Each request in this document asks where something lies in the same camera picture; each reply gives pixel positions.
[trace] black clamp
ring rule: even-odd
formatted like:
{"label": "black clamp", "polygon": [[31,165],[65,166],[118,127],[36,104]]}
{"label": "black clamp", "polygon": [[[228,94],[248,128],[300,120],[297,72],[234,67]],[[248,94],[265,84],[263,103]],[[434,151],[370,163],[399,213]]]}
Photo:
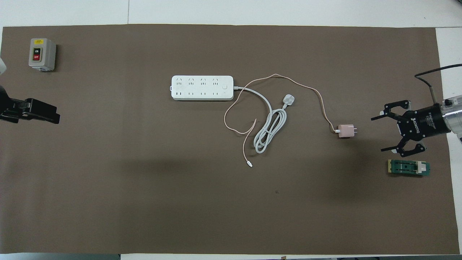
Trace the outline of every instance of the black clamp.
{"label": "black clamp", "polygon": [[0,86],[0,120],[18,123],[20,119],[37,119],[59,124],[60,115],[56,113],[55,106],[37,99],[11,99]]}
{"label": "black clamp", "polygon": [[[402,116],[391,111],[392,108],[400,106],[407,111]],[[398,129],[402,139],[396,146],[391,146],[381,149],[381,151],[392,151],[398,153],[401,157],[414,155],[426,150],[422,139],[442,133],[449,133],[450,130],[444,123],[443,115],[441,114],[440,105],[438,103],[422,108],[419,110],[410,110],[411,101],[402,100],[398,102],[385,104],[384,110],[380,112],[378,117],[371,118],[377,120],[380,118],[389,117],[397,121]],[[410,140],[418,142],[414,149],[406,151],[404,146]]]}

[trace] white table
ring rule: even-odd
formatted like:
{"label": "white table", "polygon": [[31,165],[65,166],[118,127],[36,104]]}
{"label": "white table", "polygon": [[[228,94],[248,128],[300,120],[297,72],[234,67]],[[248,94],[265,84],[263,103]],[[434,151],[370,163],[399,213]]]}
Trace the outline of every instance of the white table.
{"label": "white table", "polygon": [[[462,4],[456,0],[0,0],[0,33],[3,26],[111,24],[436,27],[440,65],[462,63]],[[462,95],[460,69],[441,74],[444,97],[439,99]],[[461,230],[462,145],[454,134],[447,137],[457,226]],[[459,247],[462,248],[462,232],[459,232]],[[230,260],[281,256],[127,254],[122,259]],[[291,256],[320,257],[335,256]]]}

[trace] power socket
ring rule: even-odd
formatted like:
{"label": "power socket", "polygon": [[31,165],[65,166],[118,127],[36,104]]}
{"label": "power socket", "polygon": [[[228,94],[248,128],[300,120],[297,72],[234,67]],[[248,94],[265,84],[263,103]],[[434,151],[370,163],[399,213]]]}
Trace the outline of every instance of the power socket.
{"label": "power socket", "polygon": [[228,101],[234,97],[233,87],[231,76],[176,75],[170,91],[174,100]]}

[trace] green circuit board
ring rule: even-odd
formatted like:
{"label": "green circuit board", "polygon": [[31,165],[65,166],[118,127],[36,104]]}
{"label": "green circuit board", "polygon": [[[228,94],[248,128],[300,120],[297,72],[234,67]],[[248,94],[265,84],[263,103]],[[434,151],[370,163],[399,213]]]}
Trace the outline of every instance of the green circuit board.
{"label": "green circuit board", "polygon": [[388,172],[428,176],[430,175],[430,163],[425,161],[388,160]]}

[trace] black cable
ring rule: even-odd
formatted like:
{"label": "black cable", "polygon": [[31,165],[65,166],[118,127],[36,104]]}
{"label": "black cable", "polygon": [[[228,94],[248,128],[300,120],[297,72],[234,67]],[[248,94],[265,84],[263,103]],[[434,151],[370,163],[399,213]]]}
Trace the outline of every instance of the black cable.
{"label": "black cable", "polygon": [[419,77],[419,76],[422,76],[422,75],[425,75],[425,74],[429,74],[429,73],[432,73],[432,72],[435,72],[435,71],[440,71],[440,70],[443,70],[443,69],[455,68],[455,67],[462,67],[462,64],[454,64],[454,65],[444,66],[444,67],[441,67],[441,68],[432,69],[432,70],[425,71],[425,72],[421,72],[421,73],[419,73],[419,74],[414,75],[414,77],[415,77],[416,79],[423,81],[423,82],[424,82],[425,84],[427,84],[427,86],[430,88],[430,94],[432,95],[432,99],[433,99],[433,103],[434,103],[434,104],[436,104],[436,103],[438,103],[438,102],[437,102],[437,100],[436,100],[435,92],[434,92],[434,90],[433,90],[433,87],[430,85],[430,83],[428,83],[426,80],[422,79],[422,78]]}

